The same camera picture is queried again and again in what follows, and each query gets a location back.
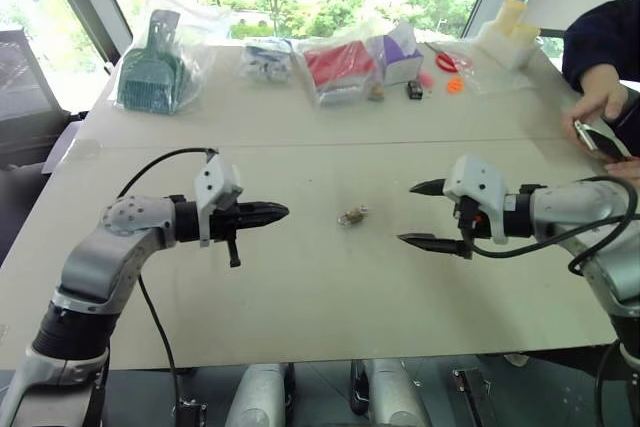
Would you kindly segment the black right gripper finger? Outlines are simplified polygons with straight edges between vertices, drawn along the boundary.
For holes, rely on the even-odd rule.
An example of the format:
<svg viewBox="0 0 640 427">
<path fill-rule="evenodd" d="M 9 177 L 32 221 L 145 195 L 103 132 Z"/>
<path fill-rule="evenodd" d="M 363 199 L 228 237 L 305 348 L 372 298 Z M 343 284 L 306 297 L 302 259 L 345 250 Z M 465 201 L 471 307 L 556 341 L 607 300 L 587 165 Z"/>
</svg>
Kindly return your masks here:
<svg viewBox="0 0 640 427">
<path fill-rule="evenodd" d="M 445 239 L 429 233 L 406 233 L 397 238 L 421 250 L 454 255 L 463 259 L 472 258 L 472 250 L 462 240 Z"/>
<path fill-rule="evenodd" d="M 409 192 L 425 196 L 444 196 L 445 183 L 444 178 L 423 181 L 412 186 Z"/>
</svg>

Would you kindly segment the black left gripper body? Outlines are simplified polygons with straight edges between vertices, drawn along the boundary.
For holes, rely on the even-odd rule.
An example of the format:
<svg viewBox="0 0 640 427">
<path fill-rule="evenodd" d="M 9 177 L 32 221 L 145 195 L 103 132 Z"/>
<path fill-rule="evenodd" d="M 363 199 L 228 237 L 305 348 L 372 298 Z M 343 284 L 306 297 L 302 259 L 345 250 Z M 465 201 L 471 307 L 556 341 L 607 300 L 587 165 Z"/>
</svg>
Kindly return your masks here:
<svg viewBox="0 0 640 427">
<path fill-rule="evenodd" d="M 216 210 L 210 216 L 210 238 L 226 244 L 231 268 L 241 266 L 236 244 L 237 232 L 251 227 L 250 214 L 248 203 L 236 203 L 227 210 Z"/>
</svg>

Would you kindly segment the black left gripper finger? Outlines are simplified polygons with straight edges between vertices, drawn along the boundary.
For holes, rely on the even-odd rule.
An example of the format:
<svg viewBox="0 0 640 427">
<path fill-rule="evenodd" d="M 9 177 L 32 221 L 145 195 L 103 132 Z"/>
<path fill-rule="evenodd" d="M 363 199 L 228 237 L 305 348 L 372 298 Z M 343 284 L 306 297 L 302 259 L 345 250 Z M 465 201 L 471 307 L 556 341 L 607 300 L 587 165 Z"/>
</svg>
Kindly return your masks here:
<svg viewBox="0 0 640 427">
<path fill-rule="evenodd" d="M 286 217 L 289 215 L 289 209 L 285 205 L 276 202 L 246 202 L 245 209 L 252 216 L 257 217 Z"/>
<path fill-rule="evenodd" d="M 245 228 L 260 228 L 278 222 L 286 217 L 286 213 L 253 213 L 245 216 Z"/>
</svg>

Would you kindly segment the person's bare hand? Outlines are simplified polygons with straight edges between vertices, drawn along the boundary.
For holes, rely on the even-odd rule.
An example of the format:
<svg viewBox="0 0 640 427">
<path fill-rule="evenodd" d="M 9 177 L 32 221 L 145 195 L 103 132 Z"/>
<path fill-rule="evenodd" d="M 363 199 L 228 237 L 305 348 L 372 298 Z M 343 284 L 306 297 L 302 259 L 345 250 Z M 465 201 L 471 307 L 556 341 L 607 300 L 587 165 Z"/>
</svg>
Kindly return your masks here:
<svg viewBox="0 0 640 427">
<path fill-rule="evenodd" d="M 583 91 L 583 97 L 563 115 L 562 126 L 575 145 L 587 150 L 577 134 L 574 122 L 588 123 L 601 115 L 609 120 L 617 119 L 629 100 L 629 93 L 623 84 L 613 80 L 589 81 Z"/>
<path fill-rule="evenodd" d="M 626 179 L 638 179 L 640 177 L 640 159 L 637 157 L 609 163 L 604 168 L 608 174 L 615 177 Z"/>
</svg>

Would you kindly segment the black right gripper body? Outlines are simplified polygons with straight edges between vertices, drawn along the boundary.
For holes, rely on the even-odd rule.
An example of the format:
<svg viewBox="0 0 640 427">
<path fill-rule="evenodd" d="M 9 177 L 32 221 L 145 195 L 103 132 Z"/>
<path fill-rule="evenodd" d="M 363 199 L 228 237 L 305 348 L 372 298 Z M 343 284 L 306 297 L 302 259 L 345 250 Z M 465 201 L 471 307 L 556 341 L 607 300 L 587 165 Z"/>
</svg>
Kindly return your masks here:
<svg viewBox="0 0 640 427">
<path fill-rule="evenodd" d="M 472 258 L 471 244 L 476 238 L 490 239 L 491 226 L 486 213 L 479 209 L 479 203 L 468 196 L 462 196 L 454 207 L 454 218 L 462 240 L 456 242 L 456 255 L 463 259 Z"/>
</svg>

